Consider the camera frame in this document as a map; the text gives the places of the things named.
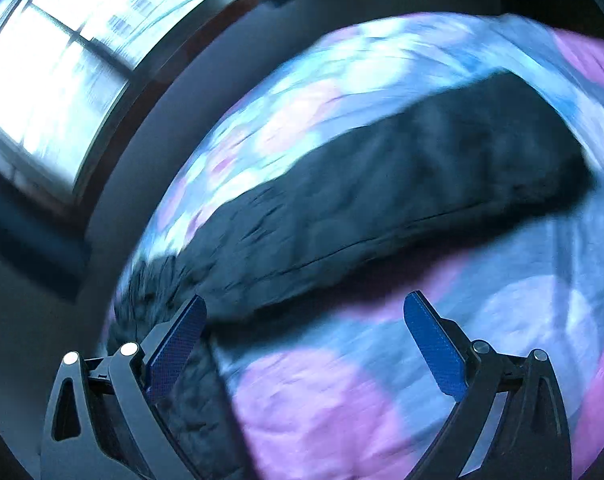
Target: black garment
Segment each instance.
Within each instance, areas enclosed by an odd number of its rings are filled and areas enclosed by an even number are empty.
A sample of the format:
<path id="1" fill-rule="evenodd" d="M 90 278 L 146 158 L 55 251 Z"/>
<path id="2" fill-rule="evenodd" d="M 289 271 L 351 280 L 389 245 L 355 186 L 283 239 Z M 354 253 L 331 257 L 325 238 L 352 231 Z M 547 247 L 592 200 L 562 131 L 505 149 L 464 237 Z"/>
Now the black garment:
<path id="1" fill-rule="evenodd" d="M 476 236 L 570 202 L 587 182 L 579 143 L 517 76 L 429 96 L 222 205 L 179 256 L 138 265 L 115 306 L 109 352 L 141 342 L 195 293 L 209 320 L 241 320 L 438 234 Z M 198 468 L 226 478 L 252 469 L 207 352 L 203 340 L 160 413 Z"/>

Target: blue gripper pad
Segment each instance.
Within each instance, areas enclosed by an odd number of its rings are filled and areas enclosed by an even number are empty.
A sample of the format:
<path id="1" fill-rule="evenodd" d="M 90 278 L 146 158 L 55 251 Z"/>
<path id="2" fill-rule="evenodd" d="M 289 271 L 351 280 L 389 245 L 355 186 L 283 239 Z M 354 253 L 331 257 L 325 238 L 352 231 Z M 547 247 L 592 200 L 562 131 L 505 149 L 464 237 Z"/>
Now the blue gripper pad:
<path id="1" fill-rule="evenodd" d="M 443 394 L 460 402 L 466 394 L 464 360 L 440 325 L 433 307 L 418 292 L 404 300 L 404 322 Z"/>
<path id="2" fill-rule="evenodd" d="M 166 396 L 179 377 L 207 321 L 207 306 L 196 296 L 169 329 L 146 366 L 146 398 L 152 404 Z"/>

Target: mattress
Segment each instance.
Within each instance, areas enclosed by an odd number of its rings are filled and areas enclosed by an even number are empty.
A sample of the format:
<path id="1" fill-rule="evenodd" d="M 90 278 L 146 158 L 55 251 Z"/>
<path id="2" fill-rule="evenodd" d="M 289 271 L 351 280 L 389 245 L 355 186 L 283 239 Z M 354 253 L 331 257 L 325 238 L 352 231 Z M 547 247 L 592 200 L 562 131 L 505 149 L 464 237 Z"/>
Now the mattress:
<path id="1" fill-rule="evenodd" d="M 406 251 L 306 308 L 216 329 L 220 375 L 265 480 L 403 479 L 417 462 L 453 402 L 402 320 L 415 289 L 498 352 L 547 351 L 569 418 L 574 478 L 604 447 L 602 41 L 518 16 L 459 14 L 387 18 L 323 37 L 205 137 L 151 218 L 116 298 L 135 263 L 178 253 L 220 205 L 310 150 L 499 71 L 527 81 L 563 118 L 584 149 L 592 189 L 569 212 Z M 483 433 L 465 471 L 481 464 L 490 437 Z"/>

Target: gray wall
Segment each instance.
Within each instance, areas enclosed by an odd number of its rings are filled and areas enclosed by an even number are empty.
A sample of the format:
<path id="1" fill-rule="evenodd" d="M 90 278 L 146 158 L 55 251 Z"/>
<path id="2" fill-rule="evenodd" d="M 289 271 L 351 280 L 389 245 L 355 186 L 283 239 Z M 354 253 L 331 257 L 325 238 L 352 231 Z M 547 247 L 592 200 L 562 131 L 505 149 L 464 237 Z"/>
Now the gray wall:
<path id="1" fill-rule="evenodd" d="M 497 14 L 498 0 L 294 0 L 255 9 L 175 81 L 108 181 L 87 230 L 90 272 L 76 304 L 27 282 L 0 259 L 0 432 L 38 477 L 48 389 L 63 354 L 93 356 L 129 253 L 173 176 L 219 117 L 281 62 L 324 33 L 385 16 L 449 10 Z"/>

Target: bed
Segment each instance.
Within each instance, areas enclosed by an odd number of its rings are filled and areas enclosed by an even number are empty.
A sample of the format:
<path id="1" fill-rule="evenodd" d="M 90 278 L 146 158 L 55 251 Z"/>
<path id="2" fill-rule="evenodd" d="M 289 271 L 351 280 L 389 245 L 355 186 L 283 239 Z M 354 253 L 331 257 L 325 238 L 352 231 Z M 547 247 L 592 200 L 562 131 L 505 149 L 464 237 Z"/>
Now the bed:
<path id="1" fill-rule="evenodd" d="M 548 352 L 569 418 L 574 478 L 604 448 L 604 42 L 525 18 L 387 18 L 333 32 L 286 62 L 180 170 L 114 302 L 135 264 L 179 253 L 221 205 L 305 154 L 499 71 L 524 79 L 562 117 L 594 186 L 568 213 L 498 235 L 442 239 L 362 269 L 302 312 L 214 330 L 216 365 L 261 478 L 392 480 L 415 465 L 453 406 L 402 320 L 415 289 L 498 352 Z M 105 327 L 112 322 L 111 309 Z M 494 408 L 495 423 L 499 402 Z M 487 445 L 480 440 L 466 472 Z"/>

